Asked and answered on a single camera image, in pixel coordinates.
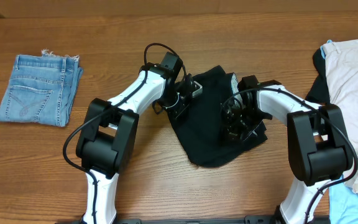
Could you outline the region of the black shorts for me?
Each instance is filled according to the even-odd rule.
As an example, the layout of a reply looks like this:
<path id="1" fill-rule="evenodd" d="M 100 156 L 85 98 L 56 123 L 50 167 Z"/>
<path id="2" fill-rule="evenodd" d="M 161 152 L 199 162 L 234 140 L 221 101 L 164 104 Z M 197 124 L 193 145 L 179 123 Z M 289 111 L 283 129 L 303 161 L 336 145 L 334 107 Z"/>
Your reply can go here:
<path id="1" fill-rule="evenodd" d="M 191 163 L 201 167 L 221 167 L 243 152 L 267 140 L 263 122 L 245 140 L 225 140 L 221 135 L 221 103 L 238 92 L 235 73 L 226 73 L 221 66 L 194 76 L 203 92 L 189 105 L 184 116 L 168 115 L 177 138 Z"/>

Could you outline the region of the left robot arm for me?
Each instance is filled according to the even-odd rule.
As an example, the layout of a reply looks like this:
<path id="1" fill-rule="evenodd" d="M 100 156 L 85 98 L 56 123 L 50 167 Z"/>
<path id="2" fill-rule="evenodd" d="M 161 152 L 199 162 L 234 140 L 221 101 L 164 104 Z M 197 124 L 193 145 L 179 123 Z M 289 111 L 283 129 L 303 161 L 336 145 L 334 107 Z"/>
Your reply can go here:
<path id="1" fill-rule="evenodd" d="M 140 115 L 158 103 L 173 119 L 182 118 L 190 100 L 201 93 L 191 78 L 175 80 L 184 65 L 167 52 L 160 63 L 141 66 L 137 80 L 108 101 L 94 99 L 88 107 L 76 155 L 88 181 L 88 199 L 80 223 L 114 223 L 119 174 L 134 149 Z"/>

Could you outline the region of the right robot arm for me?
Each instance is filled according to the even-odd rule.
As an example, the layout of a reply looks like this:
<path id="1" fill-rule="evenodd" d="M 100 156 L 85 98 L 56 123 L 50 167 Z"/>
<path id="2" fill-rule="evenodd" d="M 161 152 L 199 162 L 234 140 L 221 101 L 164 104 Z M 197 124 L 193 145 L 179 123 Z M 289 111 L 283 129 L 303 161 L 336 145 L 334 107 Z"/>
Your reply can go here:
<path id="1" fill-rule="evenodd" d="M 319 105 L 289 92 L 280 82 L 243 77 L 235 93 L 221 103 L 225 141 L 245 142 L 265 119 L 287 128 L 288 162 L 294 180 L 285 200 L 272 215 L 247 215 L 245 223 L 329 223 L 314 211 L 326 189 L 340 183 L 355 166 L 356 152 L 336 105 Z"/>

